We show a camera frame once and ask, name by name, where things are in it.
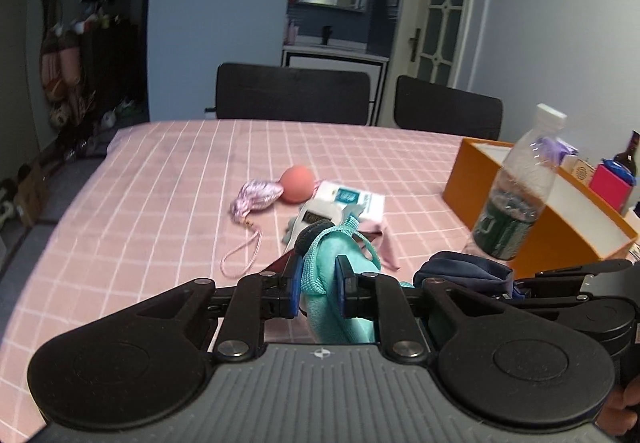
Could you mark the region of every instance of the tablecloth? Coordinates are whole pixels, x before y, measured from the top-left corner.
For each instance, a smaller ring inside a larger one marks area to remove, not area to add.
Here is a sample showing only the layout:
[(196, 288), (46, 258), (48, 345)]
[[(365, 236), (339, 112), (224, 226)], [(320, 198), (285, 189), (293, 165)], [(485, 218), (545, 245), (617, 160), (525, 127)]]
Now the tablecloth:
[[(196, 277), (233, 285), (220, 259), (246, 239), (228, 207), (253, 178), (277, 180), (291, 165), (318, 180), (386, 195), (399, 280), (442, 249), (462, 249), (468, 230), (442, 201), (460, 138), (385, 128), (211, 120), (158, 122), (120, 131), (56, 227), (0, 346), (0, 441), (21, 442), (44, 423), (26, 368), (54, 336)], [(264, 230), (251, 271), (283, 251), (297, 207), (252, 214)], [(249, 249), (228, 261), (240, 273)], [(270, 320), (266, 339), (311, 341), (302, 319)]]

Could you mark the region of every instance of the white bottle cap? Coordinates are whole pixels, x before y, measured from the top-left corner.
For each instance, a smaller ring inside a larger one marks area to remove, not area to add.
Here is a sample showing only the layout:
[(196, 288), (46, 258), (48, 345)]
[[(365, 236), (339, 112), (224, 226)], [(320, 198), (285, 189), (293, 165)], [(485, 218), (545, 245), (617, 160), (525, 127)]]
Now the white bottle cap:
[(546, 104), (538, 104), (536, 108), (536, 128), (559, 131), (564, 127), (566, 115)]

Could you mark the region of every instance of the gray floor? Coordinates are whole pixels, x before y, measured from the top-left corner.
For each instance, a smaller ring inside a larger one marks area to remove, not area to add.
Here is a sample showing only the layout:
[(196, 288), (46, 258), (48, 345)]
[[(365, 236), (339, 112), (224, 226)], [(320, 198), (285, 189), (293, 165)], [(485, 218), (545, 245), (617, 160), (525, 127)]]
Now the gray floor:
[[(98, 168), (102, 160), (78, 160), (67, 163), (47, 181), (49, 201), (40, 217), (43, 222), (56, 222), (65, 213), (86, 181)], [(30, 232), (18, 219), (10, 221), (0, 231), (9, 253), (20, 243), (9, 264), (4, 263), (0, 270), (0, 339), (9, 322), (25, 283), (29, 279), (35, 264), (47, 246), (49, 236), (55, 225), (36, 225)]]

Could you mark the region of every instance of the coral ball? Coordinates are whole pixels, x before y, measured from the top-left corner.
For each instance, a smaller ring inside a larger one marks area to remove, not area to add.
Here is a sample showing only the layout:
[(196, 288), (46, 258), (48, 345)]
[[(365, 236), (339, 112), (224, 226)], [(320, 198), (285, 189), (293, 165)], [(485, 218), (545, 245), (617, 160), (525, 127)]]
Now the coral ball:
[(296, 204), (313, 197), (316, 179), (314, 173), (305, 166), (294, 165), (284, 171), (280, 184), (284, 188), (282, 200)]

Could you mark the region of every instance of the black chair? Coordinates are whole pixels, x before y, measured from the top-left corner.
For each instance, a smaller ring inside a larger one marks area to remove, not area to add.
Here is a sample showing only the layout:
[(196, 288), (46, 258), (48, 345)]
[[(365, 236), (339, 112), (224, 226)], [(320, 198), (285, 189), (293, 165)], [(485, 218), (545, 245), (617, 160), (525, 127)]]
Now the black chair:
[(222, 64), (218, 118), (289, 120), (364, 126), (369, 75), (346, 71)]
[(502, 101), (399, 76), (394, 118), (402, 129), (497, 140)]

